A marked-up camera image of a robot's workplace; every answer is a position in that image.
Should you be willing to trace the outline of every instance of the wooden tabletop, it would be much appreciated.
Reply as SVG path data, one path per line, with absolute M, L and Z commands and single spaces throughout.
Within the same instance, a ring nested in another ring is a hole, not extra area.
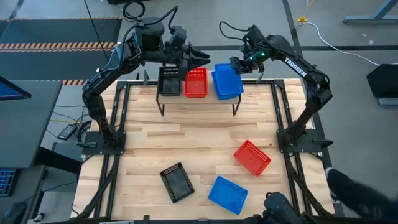
M 305 107 L 301 81 L 286 79 L 285 84 L 292 117 L 297 119 Z M 116 83 L 102 94 L 108 118 L 115 88 Z M 155 98 L 156 86 L 132 86 L 130 89 L 126 151 L 119 165 L 113 220 L 142 220 L 144 215 L 156 220 L 246 218 L 262 214 L 267 192 L 279 191 L 290 200 L 284 158 L 278 150 L 275 134 L 278 126 L 270 85 L 245 85 L 236 116 L 231 113 L 231 105 L 191 104 L 168 105 L 167 113 L 161 116 Z M 98 126 L 93 123 L 92 129 Z M 272 159 L 259 177 L 253 176 L 233 157 L 247 139 Z M 301 155 L 308 188 L 328 211 L 333 212 L 322 162 L 309 154 Z M 94 156 L 82 167 L 73 206 L 78 212 L 98 188 L 102 161 L 103 156 Z M 183 164 L 195 193 L 173 204 L 159 172 L 178 162 Z M 218 175 L 248 190 L 240 215 L 208 200 Z M 301 193 L 297 189 L 303 211 Z M 105 195 L 102 215 L 108 193 Z
M 211 72 L 207 73 L 207 89 L 208 93 L 204 98 L 188 98 L 184 94 L 185 82 L 182 82 L 183 88 L 179 96 L 162 96 L 159 95 L 160 104 L 236 104 L 238 97 L 228 100 L 218 100 L 216 90 L 214 88 Z

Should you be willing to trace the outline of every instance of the black basket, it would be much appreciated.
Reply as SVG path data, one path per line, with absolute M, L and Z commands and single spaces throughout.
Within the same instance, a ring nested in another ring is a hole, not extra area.
M 181 162 L 163 170 L 160 176 L 173 203 L 195 192 Z
M 177 67 L 160 67 L 157 91 L 162 96 L 179 96 L 181 94 L 181 81 L 178 78 Z

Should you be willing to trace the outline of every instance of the concrete floor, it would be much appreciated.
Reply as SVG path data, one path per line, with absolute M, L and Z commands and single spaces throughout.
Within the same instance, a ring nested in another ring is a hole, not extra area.
M 8 18 L 14 10 L 17 0 L 0 3 L 0 19 Z M 121 17 L 123 5 L 113 6 L 106 1 L 87 0 L 93 17 Z M 288 0 L 294 20 L 303 14 L 306 0 Z M 346 25 L 341 21 L 347 14 L 373 14 L 383 0 L 316 0 L 308 8 L 310 22 L 319 26 L 324 39 L 333 45 L 398 45 L 397 25 Z M 179 9 L 173 24 L 181 25 L 188 31 L 188 40 L 193 45 L 239 45 L 235 40 L 223 38 L 218 30 L 218 23 L 225 20 L 236 27 L 246 28 L 257 24 L 264 35 L 283 35 L 291 44 L 287 17 L 282 1 L 278 0 L 151 0 L 144 2 L 145 16 L 161 16 L 174 5 Z M 398 6 L 390 14 L 398 14 Z M 88 17 L 83 1 L 78 0 L 25 0 L 16 17 Z M 123 21 L 120 35 L 131 26 Z M 229 35 L 240 37 L 243 33 L 225 28 Z M 323 46 L 311 26 L 297 29 L 298 40 L 302 46 Z M 165 32 L 164 39 L 170 34 Z M 241 56 L 238 51 L 209 51 L 211 63 L 206 67 L 214 68 L 215 63 L 228 62 L 230 56 Z M 377 63 L 396 63 L 396 51 L 359 51 L 355 52 Z M 398 178 L 395 172 L 396 133 L 398 132 L 398 108 L 381 108 L 373 98 L 366 75 L 376 67 L 366 61 L 334 51 L 307 51 L 303 56 L 318 65 L 318 69 L 331 78 L 333 99 L 321 110 L 320 117 L 327 139 L 335 143 L 330 156 L 334 167 L 350 177 L 368 184 L 393 198 L 398 195 Z M 147 63 L 122 79 L 135 78 L 146 69 L 150 78 L 157 78 L 159 65 Z M 258 77 L 257 73 L 246 75 L 247 78 Z M 298 78 L 282 62 L 266 62 L 264 78 Z M 81 88 L 64 86 L 58 99 L 58 105 L 82 105 Z M 74 118 L 80 116 L 81 108 L 59 110 Z M 58 134 L 65 123 L 50 123 L 48 129 Z M 49 147 L 58 141 L 48 133 L 43 145 Z M 45 194 L 40 209 L 46 213 L 42 222 L 66 220 L 73 202 L 72 193 Z

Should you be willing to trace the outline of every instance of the red basket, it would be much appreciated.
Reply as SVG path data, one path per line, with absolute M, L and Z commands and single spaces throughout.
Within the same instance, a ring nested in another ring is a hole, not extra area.
M 259 176 L 271 162 L 271 158 L 249 140 L 246 140 L 234 153 L 234 157 L 247 170 L 256 176 Z
M 189 98 L 203 98 L 207 95 L 206 68 L 195 68 L 187 73 L 184 92 Z

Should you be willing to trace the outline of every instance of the blue plastic tray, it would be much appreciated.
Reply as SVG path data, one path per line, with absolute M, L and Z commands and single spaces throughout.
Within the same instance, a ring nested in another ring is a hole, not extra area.
M 230 63 L 221 63 L 214 65 L 214 70 L 225 70 L 225 69 L 232 69 L 232 65 Z
M 235 74 L 232 69 L 215 70 L 217 83 L 215 88 L 220 95 L 239 95 L 243 93 L 241 75 Z
M 237 97 L 239 94 L 232 94 L 232 95 L 220 95 L 220 93 L 218 92 L 218 89 L 217 89 L 217 79 L 216 79 L 216 77 L 215 77 L 215 72 L 211 72 L 211 77 L 213 77 L 213 84 L 214 84 L 214 88 L 215 88 L 215 90 L 216 90 L 216 94 L 217 94 L 217 97 L 218 97 L 218 100 L 228 100 L 228 99 L 233 99 L 233 98 L 235 98 L 235 97 Z
M 239 215 L 247 196 L 248 190 L 218 176 L 209 194 L 209 200 Z

